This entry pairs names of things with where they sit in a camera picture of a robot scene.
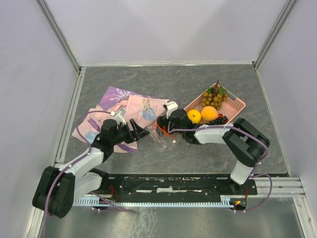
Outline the clear zip top bag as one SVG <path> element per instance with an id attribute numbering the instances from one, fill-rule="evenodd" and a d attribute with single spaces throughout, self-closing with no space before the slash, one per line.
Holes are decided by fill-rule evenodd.
<path id="1" fill-rule="evenodd" d="M 150 133 L 151 140 L 153 141 L 154 147 L 157 151 L 163 152 L 175 147 L 175 138 L 159 127 L 156 123 L 148 127 L 147 130 Z"/>

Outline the fake yellow lemon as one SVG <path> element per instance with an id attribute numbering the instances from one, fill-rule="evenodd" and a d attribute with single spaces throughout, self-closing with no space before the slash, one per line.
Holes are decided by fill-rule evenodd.
<path id="1" fill-rule="evenodd" d="M 202 120 L 201 112 L 195 109 L 187 112 L 187 117 L 192 123 L 199 124 Z"/>

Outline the fake peach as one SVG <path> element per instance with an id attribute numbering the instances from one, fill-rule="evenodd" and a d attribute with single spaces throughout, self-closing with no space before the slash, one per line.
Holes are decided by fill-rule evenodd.
<path id="1" fill-rule="evenodd" d="M 201 110 L 201 117 L 204 121 L 213 121 L 218 118 L 218 111 L 212 106 L 205 106 Z"/>

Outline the fake dark grape bunch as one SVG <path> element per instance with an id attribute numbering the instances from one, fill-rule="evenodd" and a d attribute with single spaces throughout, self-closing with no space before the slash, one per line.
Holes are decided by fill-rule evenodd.
<path id="1" fill-rule="evenodd" d="M 207 122 L 207 125 L 224 125 L 228 122 L 228 118 L 226 116 L 218 117 L 215 120 L 212 120 L 210 122 Z"/>

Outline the fake brown longan bunch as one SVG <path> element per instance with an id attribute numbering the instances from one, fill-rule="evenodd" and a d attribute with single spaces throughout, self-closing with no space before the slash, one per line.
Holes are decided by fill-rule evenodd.
<path id="1" fill-rule="evenodd" d="M 227 101 L 228 93 L 226 89 L 218 81 L 211 87 L 209 87 L 202 94 L 201 106 L 204 108 L 206 106 L 214 107 L 216 110 L 220 110 L 222 103 Z"/>

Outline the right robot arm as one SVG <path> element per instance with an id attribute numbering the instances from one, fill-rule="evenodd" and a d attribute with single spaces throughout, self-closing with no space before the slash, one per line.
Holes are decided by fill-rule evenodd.
<path id="1" fill-rule="evenodd" d="M 184 109 L 157 118 L 157 125 L 168 135 L 178 133 L 189 144 L 225 144 L 237 159 L 227 188 L 238 194 L 256 165 L 268 155 L 269 139 L 247 120 L 238 118 L 227 124 L 195 124 Z"/>

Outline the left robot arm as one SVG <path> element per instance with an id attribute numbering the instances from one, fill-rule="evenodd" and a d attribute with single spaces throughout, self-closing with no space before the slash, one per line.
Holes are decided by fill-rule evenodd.
<path id="1" fill-rule="evenodd" d="M 117 144 L 137 142 L 149 134 L 133 119 L 129 124 L 105 120 L 100 133 L 83 154 L 59 168 L 48 166 L 44 169 L 32 205 L 46 214 L 63 218 L 73 203 L 89 192 L 107 192 L 109 180 L 92 169 L 105 162 Z"/>

